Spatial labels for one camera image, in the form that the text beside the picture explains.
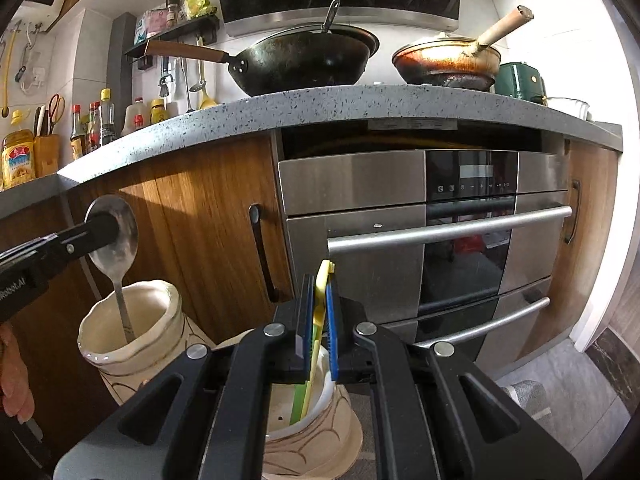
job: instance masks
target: yellow-green package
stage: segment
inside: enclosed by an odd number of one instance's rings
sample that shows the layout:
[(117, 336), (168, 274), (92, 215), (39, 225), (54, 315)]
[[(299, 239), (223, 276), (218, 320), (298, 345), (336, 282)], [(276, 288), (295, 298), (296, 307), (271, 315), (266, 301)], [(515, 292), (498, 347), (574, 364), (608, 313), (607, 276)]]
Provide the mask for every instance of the yellow-green package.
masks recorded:
[(188, 20), (214, 14), (216, 10), (209, 0), (184, 0), (184, 13)]

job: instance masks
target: yellow jar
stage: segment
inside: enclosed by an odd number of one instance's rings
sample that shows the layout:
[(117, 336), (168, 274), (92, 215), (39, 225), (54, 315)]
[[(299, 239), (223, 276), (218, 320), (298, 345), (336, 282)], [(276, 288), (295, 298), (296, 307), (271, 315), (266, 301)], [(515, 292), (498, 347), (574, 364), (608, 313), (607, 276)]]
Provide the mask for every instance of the yellow jar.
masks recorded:
[(16, 110), (11, 118), (11, 125), (17, 129), (7, 135), (2, 142), (2, 182), (4, 188), (17, 186), (36, 177), (33, 161), (33, 132), (21, 128), (24, 115)]
[(169, 118), (169, 114), (164, 108), (164, 99), (154, 99), (151, 101), (151, 124), (158, 124)]

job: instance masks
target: wooden knife block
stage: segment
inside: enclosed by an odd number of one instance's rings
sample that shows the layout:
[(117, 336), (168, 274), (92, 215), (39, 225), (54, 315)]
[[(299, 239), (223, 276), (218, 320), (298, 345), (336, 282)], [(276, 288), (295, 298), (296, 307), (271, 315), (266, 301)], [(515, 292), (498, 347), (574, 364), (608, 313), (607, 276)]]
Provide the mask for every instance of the wooden knife block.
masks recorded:
[(60, 160), (60, 136), (37, 136), (33, 142), (36, 177), (56, 173)]

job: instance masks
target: digital display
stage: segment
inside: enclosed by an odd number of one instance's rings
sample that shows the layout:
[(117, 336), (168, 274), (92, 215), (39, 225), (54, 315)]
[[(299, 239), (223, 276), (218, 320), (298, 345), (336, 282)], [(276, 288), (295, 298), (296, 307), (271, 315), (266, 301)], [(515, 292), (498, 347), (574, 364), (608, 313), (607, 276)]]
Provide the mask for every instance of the digital display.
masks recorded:
[(494, 176), (493, 166), (460, 166), (460, 178), (478, 178), (487, 176)]

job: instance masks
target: oven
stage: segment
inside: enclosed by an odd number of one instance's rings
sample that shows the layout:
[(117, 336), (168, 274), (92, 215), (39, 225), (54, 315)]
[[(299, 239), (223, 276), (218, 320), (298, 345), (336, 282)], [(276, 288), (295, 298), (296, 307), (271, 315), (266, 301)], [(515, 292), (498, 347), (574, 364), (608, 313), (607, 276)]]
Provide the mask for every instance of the oven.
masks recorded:
[(405, 341), (454, 338), (485, 370), (517, 357), (571, 214), (564, 156), (399, 150), (278, 174), (296, 292), (330, 257), (340, 293)]

